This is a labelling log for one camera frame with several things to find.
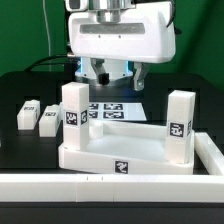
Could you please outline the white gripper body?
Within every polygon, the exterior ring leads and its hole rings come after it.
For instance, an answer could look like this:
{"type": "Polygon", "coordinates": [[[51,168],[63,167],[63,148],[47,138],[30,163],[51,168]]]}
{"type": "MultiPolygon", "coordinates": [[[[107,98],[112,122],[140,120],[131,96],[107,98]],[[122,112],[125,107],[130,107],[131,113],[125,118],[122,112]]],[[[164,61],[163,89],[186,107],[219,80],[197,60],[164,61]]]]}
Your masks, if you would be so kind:
{"type": "Polygon", "coordinates": [[[145,63],[163,63],[174,57],[172,0],[129,2],[117,11],[119,20],[114,22],[101,21],[100,9],[92,9],[91,3],[71,13],[68,30],[75,56],[145,63]]]}

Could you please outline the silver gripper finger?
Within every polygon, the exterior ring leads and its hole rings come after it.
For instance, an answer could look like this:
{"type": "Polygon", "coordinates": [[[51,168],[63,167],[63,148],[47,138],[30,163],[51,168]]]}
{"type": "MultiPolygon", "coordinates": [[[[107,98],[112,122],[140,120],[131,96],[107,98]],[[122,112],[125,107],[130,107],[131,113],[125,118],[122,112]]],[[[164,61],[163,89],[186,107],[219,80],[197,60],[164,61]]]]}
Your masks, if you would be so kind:
{"type": "Polygon", "coordinates": [[[149,72],[150,64],[143,62],[134,63],[135,73],[133,76],[133,89],[141,91],[144,89],[144,79],[149,72]]]}
{"type": "Polygon", "coordinates": [[[103,63],[103,59],[96,59],[96,58],[91,58],[91,66],[96,74],[97,77],[97,82],[100,85],[108,85],[110,80],[109,80],[109,74],[105,71],[103,63]]]}

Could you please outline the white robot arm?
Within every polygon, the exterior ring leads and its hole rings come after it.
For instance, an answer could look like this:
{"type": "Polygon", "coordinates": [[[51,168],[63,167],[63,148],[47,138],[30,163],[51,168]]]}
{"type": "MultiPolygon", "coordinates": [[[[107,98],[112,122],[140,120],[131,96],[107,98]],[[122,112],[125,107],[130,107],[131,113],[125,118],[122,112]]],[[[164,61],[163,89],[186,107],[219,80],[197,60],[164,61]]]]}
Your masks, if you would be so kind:
{"type": "Polygon", "coordinates": [[[64,0],[80,82],[137,91],[152,64],[176,53],[174,0],[64,0]]]}

